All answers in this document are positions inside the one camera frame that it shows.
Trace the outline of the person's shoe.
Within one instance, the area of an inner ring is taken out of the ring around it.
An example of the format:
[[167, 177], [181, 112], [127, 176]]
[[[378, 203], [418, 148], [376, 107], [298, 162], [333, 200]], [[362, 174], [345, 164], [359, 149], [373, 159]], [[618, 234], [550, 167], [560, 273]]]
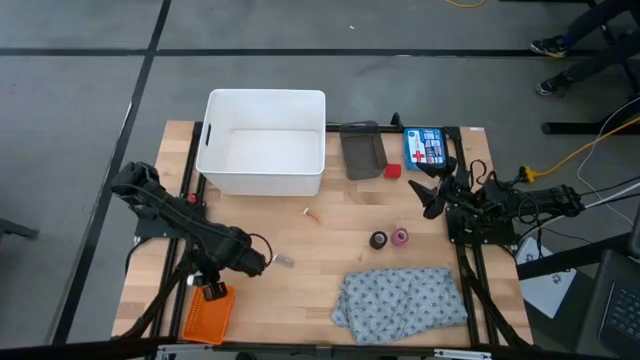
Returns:
[[535, 91], [540, 96], [564, 96], [571, 85], [571, 78], [564, 73], [560, 73], [538, 83]]
[[531, 41], [528, 45], [528, 49], [533, 53], [553, 58], [563, 58], [569, 50], [568, 46], [564, 42], [563, 36], [554, 36]]

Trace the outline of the black desk foot bar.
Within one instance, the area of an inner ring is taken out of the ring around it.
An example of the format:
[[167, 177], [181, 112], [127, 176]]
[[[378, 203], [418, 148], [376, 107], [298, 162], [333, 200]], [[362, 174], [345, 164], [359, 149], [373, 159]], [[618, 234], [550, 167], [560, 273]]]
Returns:
[[[606, 134], [617, 127], [617, 124], [604, 125], [603, 122], [545, 122], [541, 125], [545, 135], [597, 135], [601, 129], [603, 129], [602, 134]], [[640, 135], [640, 124], [629, 125], [615, 132], [615, 135]]]

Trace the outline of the black laptop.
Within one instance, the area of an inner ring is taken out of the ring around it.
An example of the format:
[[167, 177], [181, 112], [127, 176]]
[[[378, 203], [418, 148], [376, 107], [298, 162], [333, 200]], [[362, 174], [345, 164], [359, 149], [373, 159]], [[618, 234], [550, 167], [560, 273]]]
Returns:
[[640, 360], [640, 263], [613, 250], [604, 253], [576, 351]]

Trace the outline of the person's leg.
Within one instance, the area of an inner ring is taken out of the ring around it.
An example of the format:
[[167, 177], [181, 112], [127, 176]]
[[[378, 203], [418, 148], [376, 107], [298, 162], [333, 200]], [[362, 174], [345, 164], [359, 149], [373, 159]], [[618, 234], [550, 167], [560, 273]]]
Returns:
[[563, 37], [564, 45], [572, 47], [590, 32], [625, 11], [640, 13], [640, 0], [604, 0], [569, 25]]
[[581, 82], [638, 53], [640, 53], [640, 28], [621, 38], [613, 47], [598, 53], [589, 60], [574, 64], [565, 72], [565, 75], [571, 84]]

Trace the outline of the grey blue patterned cloth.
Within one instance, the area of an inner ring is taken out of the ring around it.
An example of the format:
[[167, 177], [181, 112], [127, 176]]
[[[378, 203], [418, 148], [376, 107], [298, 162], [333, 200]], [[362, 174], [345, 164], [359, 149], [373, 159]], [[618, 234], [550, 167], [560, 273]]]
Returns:
[[467, 323], [468, 313], [448, 268], [350, 272], [331, 320], [358, 345], [383, 345], [431, 329]]

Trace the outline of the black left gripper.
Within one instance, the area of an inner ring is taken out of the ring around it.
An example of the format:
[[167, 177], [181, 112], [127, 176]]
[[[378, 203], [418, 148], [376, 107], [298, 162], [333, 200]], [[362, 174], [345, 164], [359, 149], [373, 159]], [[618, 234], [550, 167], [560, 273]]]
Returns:
[[251, 248], [248, 235], [238, 227], [230, 227], [226, 235], [209, 250], [218, 265], [244, 272], [249, 277], [260, 276], [268, 266], [268, 259]]

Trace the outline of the long black crossbar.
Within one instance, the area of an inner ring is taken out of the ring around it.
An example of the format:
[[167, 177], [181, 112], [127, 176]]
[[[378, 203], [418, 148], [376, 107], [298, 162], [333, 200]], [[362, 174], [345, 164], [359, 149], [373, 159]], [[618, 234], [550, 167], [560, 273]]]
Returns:
[[0, 360], [127, 360], [187, 351], [285, 353], [331, 359], [337, 355], [444, 357], [457, 360], [620, 360], [618, 358], [548, 351], [536, 347], [513, 348], [477, 344], [469, 348], [403, 346], [293, 345], [224, 343], [222, 345], [178, 343], [172, 337], [117, 339], [99, 342], [43, 345], [0, 349]]

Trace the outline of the small grey plastic bin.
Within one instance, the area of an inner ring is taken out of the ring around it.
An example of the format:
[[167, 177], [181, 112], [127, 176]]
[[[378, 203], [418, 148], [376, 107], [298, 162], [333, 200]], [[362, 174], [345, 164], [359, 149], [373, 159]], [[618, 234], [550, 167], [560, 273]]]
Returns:
[[379, 177], [388, 165], [379, 126], [374, 121], [342, 124], [339, 128], [346, 177], [366, 180]]

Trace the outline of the black chair leg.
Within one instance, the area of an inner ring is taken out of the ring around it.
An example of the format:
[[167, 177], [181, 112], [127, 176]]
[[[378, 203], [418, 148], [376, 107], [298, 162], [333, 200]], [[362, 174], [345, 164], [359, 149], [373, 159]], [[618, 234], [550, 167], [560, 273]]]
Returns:
[[29, 241], [35, 241], [39, 231], [18, 223], [0, 218], [0, 240], [5, 235], [16, 235]]

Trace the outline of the black desk frame bar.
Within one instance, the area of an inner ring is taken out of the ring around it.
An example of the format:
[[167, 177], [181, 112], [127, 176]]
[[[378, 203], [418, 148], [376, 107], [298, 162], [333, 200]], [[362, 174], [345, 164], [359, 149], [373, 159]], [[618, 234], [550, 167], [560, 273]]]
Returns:
[[520, 280], [527, 280], [595, 264], [600, 261], [606, 250], [615, 250], [625, 256], [640, 258], [640, 235], [621, 234], [593, 244], [526, 262], [517, 266], [518, 276]]

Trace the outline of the orange plastic basket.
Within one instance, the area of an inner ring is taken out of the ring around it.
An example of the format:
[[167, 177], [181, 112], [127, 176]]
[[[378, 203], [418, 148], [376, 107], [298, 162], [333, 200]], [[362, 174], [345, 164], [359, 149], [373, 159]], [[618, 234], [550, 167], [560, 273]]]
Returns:
[[182, 331], [182, 339], [220, 345], [223, 343], [235, 301], [235, 289], [227, 288], [221, 299], [207, 301], [204, 291], [195, 290], [191, 307]]

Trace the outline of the blue first aid kit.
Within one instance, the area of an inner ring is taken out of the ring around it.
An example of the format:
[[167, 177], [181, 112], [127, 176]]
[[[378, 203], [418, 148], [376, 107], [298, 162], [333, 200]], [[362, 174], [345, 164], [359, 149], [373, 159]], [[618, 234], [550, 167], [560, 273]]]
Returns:
[[403, 147], [406, 168], [419, 171], [418, 164], [444, 168], [448, 159], [444, 131], [440, 128], [405, 128]]

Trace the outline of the large white plastic bin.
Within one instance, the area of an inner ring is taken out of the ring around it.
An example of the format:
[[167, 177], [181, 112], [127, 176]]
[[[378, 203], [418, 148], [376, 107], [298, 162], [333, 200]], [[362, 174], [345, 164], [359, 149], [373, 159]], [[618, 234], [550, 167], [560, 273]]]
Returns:
[[216, 89], [196, 169], [224, 195], [318, 194], [326, 155], [326, 97], [319, 90]]

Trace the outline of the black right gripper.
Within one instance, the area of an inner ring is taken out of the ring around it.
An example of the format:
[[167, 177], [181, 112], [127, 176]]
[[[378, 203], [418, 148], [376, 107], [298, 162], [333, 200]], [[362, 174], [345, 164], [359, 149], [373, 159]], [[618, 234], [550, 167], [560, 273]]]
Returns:
[[457, 167], [454, 157], [448, 157], [440, 165], [417, 163], [416, 166], [431, 178], [440, 177], [439, 189], [429, 189], [414, 180], [408, 181], [422, 204], [424, 218], [435, 219], [440, 216], [443, 212], [443, 200], [474, 215], [480, 214], [476, 197], [471, 191], [470, 173], [459, 169], [453, 174]]

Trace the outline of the white cardboard box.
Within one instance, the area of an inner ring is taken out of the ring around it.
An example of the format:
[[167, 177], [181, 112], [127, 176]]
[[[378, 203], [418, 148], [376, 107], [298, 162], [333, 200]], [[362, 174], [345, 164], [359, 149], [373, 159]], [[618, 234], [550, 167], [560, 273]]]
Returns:
[[[528, 237], [516, 253], [516, 264], [522, 265], [537, 260], [539, 254], [551, 256], [552, 252], [542, 246], [538, 250], [537, 241]], [[577, 271], [564, 270], [520, 281], [524, 300], [550, 319], [553, 319], [562, 304]]]

